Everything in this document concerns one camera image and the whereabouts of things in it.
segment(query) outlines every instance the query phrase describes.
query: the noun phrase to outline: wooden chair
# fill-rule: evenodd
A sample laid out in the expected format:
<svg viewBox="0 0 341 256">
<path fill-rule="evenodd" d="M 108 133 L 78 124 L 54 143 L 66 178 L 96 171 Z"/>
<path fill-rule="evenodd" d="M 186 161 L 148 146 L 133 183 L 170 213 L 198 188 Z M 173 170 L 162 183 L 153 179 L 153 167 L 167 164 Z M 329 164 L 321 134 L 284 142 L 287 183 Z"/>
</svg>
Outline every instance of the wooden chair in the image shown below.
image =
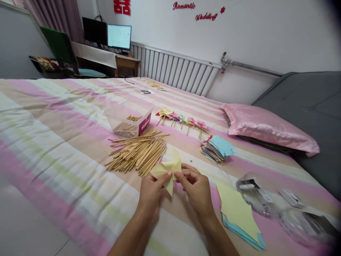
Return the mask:
<svg viewBox="0 0 341 256">
<path fill-rule="evenodd" d="M 133 76 L 135 77 L 137 76 L 138 61 L 120 58 L 119 56 L 115 56 L 115 60 L 117 65 L 117 69 L 115 69 L 116 78 L 119 78 L 119 69 L 133 70 L 134 71 Z"/>
<path fill-rule="evenodd" d="M 77 59 L 72 49 L 70 38 L 66 33 L 46 27 L 40 27 L 40 29 L 66 77 L 72 75 L 75 78 L 107 78 L 107 76 L 101 72 L 92 69 L 78 68 Z M 71 64 L 72 68 L 67 68 L 65 62 Z"/>
</svg>

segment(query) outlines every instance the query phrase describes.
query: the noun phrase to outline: monitor screen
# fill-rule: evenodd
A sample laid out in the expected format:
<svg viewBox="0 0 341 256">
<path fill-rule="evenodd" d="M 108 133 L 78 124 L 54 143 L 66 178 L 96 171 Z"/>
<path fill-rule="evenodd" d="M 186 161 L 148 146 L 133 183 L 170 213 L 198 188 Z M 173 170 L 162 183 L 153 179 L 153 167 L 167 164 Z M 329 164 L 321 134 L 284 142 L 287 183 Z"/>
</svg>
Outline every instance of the monitor screen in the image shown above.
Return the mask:
<svg viewBox="0 0 341 256">
<path fill-rule="evenodd" d="M 83 27 L 85 40 L 107 45 L 107 24 L 105 22 L 83 17 Z"/>
<path fill-rule="evenodd" d="M 130 50 L 131 26 L 108 24 L 108 46 Z"/>
</svg>

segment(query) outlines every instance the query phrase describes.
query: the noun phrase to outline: person's left hand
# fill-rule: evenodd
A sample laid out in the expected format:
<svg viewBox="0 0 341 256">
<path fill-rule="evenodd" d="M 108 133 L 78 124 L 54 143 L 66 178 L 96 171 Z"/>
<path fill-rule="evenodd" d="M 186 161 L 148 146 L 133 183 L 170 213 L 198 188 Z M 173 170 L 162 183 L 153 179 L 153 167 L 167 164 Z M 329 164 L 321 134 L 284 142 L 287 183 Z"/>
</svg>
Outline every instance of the person's left hand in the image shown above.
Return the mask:
<svg viewBox="0 0 341 256">
<path fill-rule="evenodd" d="M 159 199 L 163 185 L 171 178 L 172 172 L 169 171 L 162 175 L 158 180 L 150 173 L 142 178 L 140 189 L 140 200 L 137 205 L 136 214 L 156 222 L 159 217 Z"/>
</svg>

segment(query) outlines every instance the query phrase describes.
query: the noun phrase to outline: white radiator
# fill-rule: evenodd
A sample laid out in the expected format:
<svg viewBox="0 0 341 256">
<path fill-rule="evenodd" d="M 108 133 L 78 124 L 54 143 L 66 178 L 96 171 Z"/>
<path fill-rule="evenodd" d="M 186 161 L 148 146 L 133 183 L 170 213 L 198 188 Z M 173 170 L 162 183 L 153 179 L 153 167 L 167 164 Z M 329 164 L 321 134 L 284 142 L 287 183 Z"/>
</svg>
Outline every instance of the white radiator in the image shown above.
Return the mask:
<svg viewBox="0 0 341 256">
<path fill-rule="evenodd" d="M 141 60 L 137 76 L 205 96 L 221 64 L 191 58 L 131 42 L 131 55 Z"/>
</svg>

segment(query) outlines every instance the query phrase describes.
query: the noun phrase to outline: green chair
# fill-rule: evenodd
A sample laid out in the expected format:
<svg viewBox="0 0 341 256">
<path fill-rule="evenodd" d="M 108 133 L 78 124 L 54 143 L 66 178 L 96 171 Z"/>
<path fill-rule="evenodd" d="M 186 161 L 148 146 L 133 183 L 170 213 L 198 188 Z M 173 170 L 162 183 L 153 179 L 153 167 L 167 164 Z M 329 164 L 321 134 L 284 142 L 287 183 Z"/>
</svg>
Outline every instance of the green chair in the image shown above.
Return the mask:
<svg viewBox="0 0 341 256">
<path fill-rule="evenodd" d="M 101 72 L 92 69 L 79 69 L 77 59 L 72 50 L 71 41 L 66 33 L 53 30 L 46 27 L 40 27 L 44 34 L 49 46 L 55 55 L 60 68 L 67 71 L 76 78 L 107 78 Z M 64 62 L 70 63 L 72 68 L 66 68 Z"/>
</svg>

